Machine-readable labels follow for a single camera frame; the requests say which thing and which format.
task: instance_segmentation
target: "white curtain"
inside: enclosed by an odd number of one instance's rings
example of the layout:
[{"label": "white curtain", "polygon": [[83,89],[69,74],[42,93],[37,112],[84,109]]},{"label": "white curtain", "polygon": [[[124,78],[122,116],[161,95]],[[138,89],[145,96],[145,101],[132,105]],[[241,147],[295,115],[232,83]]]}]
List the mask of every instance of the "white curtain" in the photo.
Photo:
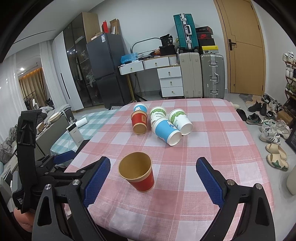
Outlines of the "white curtain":
[{"label": "white curtain", "polygon": [[17,78],[15,54],[0,64],[0,143],[17,124],[21,111],[27,110]]},{"label": "white curtain", "polygon": [[55,108],[59,108],[60,106],[67,104],[67,102],[61,90],[57,73],[54,67],[50,42],[44,41],[42,43],[39,43],[39,49],[45,82],[47,84]]}]

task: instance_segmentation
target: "metal screw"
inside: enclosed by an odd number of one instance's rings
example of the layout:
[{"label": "metal screw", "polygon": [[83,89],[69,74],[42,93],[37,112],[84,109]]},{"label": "metal screw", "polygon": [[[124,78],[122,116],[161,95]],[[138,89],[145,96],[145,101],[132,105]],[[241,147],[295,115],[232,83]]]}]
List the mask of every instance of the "metal screw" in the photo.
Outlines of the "metal screw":
[{"label": "metal screw", "polygon": [[75,179],[75,180],[73,180],[73,182],[72,182],[72,184],[75,185],[75,186],[78,185],[79,183],[80,183],[80,181],[79,181],[78,179]]},{"label": "metal screw", "polygon": [[227,184],[233,186],[235,184],[235,181],[233,181],[232,179],[228,179]]},{"label": "metal screw", "polygon": [[51,189],[52,185],[51,184],[46,184],[45,185],[45,190]]},{"label": "metal screw", "polygon": [[256,185],[255,185],[255,187],[257,188],[257,189],[262,189],[262,185],[261,184],[259,184],[259,183],[257,183]]}]

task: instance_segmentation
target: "curtain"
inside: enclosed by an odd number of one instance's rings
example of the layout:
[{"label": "curtain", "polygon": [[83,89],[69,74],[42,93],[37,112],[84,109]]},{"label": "curtain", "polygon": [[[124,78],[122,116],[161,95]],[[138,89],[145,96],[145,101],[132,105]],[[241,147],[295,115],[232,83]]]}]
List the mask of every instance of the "curtain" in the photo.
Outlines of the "curtain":
[{"label": "curtain", "polygon": [[27,110],[17,78],[15,54],[0,64],[0,142],[17,124],[21,111]]},{"label": "curtain", "polygon": [[47,100],[47,98],[42,76],[42,68],[38,68],[30,72],[29,74],[20,78],[19,81],[24,97],[35,91],[39,105],[46,106],[45,101]]},{"label": "curtain", "polygon": [[57,73],[54,67],[54,61],[52,58],[52,49],[49,41],[44,41],[39,43],[41,64],[43,68],[43,73],[45,77],[45,82],[47,84],[50,96],[54,103],[55,108],[67,104],[66,99],[63,95]]}]

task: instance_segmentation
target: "gray suitcase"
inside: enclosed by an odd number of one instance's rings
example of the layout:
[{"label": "gray suitcase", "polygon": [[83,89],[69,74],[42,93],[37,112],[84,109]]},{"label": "gray suitcase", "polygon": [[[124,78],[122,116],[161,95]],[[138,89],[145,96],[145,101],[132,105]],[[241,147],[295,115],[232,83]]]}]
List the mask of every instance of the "gray suitcase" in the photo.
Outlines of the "gray suitcase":
[{"label": "gray suitcase", "polygon": [[200,59],[204,97],[224,99],[225,69],[223,56],[213,53],[203,54]]},{"label": "gray suitcase", "polygon": [[202,70],[199,53],[179,54],[185,98],[202,98]]}]

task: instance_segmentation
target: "blue plastic bag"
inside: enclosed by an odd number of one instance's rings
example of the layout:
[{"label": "blue plastic bag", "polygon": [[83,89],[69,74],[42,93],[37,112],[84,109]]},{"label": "blue plastic bag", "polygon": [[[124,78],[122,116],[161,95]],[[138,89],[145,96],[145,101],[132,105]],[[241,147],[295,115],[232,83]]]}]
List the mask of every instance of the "blue plastic bag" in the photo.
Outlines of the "blue plastic bag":
[{"label": "blue plastic bag", "polygon": [[124,64],[127,61],[135,61],[138,59],[138,53],[130,53],[121,57],[120,62]]}]

